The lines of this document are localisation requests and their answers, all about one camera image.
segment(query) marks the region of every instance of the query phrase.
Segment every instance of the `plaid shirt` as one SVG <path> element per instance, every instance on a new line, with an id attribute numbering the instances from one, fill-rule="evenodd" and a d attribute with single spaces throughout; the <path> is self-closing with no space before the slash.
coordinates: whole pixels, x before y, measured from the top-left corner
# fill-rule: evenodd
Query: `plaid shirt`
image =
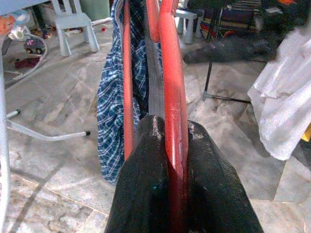
<path id="1" fill-rule="evenodd" d="M 115 185 L 124 163 L 123 134 L 123 4 L 115 0 L 111 10 L 113 43 L 107 55 L 98 89 L 98 156 L 103 177 Z M 134 128 L 148 114 L 148 70 L 144 42 L 144 0 L 130 0 Z"/>

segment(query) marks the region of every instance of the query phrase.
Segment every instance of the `red curved handle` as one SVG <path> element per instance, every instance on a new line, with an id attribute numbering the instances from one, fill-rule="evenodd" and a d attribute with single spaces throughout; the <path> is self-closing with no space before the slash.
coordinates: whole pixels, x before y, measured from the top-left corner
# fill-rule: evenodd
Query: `red curved handle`
<path id="1" fill-rule="evenodd" d="M 123 32 L 124 160 L 126 160 L 130 156 L 134 147 L 132 53 L 130 25 L 130 7 L 128 0 L 125 0 Z"/>
<path id="2" fill-rule="evenodd" d="M 150 37 L 153 42 L 160 42 L 159 33 L 159 1 L 146 0 Z"/>
<path id="3" fill-rule="evenodd" d="M 179 40 L 174 20 L 178 0 L 163 0 L 160 40 L 165 102 L 165 144 L 169 160 L 170 232 L 187 232 L 188 126 Z"/>

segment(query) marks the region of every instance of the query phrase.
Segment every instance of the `toy car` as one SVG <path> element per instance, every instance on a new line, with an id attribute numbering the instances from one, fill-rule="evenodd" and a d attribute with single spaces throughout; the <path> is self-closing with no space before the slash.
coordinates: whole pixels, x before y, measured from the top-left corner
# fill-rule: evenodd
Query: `toy car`
<path id="1" fill-rule="evenodd" d="M 42 54 L 45 51 L 44 44 L 36 38 L 27 39 L 24 44 L 27 53 Z"/>

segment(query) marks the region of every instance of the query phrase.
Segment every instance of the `stool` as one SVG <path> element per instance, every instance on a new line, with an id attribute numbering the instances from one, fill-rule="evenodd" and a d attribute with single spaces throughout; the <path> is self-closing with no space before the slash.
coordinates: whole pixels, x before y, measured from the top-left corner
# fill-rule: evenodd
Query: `stool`
<path id="1" fill-rule="evenodd" d="M 60 52 L 62 56 L 71 55 L 69 44 L 65 35 L 64 29 L 83 27 L 83 34 L 86 43 L 89 43 L 90 50 L 97 52 L 99 46 L 92 28 L 92 22 L 89 17 L 82 12 L 79 0 L 73 0 L 76 13 L 72 12 L 69 0 L 63 0 L 65 12 L 60 8 L 58 0 L 52 0 L 53 7 L 57 14 L 55 24 L 59 39 Z"/>
<path id="2" fill-rule="evenodd" d="M 198 19 L 198 23 L 196 26 L 195 31 L 195 37 L 200 38 L 202 37 L 201 31 L 200 31 L 200 24 L 203 20 L 204 16 L 204 10 L 196 10 L 194 12 L 190 12 L 187 9 L 177 9 L 175 13 L 175 17 L 179 17 L 179 22 L 177 26 L 177 33 L 183 33 L 184 32 L 184 20 L 188 20 L 188 26 L 187 26 L 187 32 L 185 35 L 185 43 L 191 44 L 192 38 L 193 38 L 193 24 L 194 20 Z"/>

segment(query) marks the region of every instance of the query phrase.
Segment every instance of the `gray floor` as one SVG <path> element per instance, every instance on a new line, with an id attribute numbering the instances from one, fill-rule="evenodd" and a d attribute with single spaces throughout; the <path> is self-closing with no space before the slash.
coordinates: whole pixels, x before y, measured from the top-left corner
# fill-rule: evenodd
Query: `gray floor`
<path id="1" fill-rule="evenodd" d="M 112 26 L 105 27 L 105 32 L 96 27 L 98 53 L 81 44 L 81 34 L 69 37 L 73 55 L 68 58 L 60 56 L 57 37 L 48 40 L 44 66 L 7 89 L 7 110 L 22 110 L 13 118 L 18 123 L 49 135 L 91 130 L 90 137 L 61 142 L 9 131 L 13 182 L 7 232 L 104 230 L 114 193 L 101 177 L 96 148 L 96 92 L 112 42 Z M 12 51 L 4 57 L 8 63 L 18 57 Z M 262 68 L 254 62 L 214 65 L 208 92 L 247 99 Z M 206 74 L 206 64 L 184 64 L 189 119 L 208 130 L 236 168 L 266 233 L 311 233 L 310 144 L 299 144 L 286 162 L 269 156 L 251 106 L 202 101 Z"/>

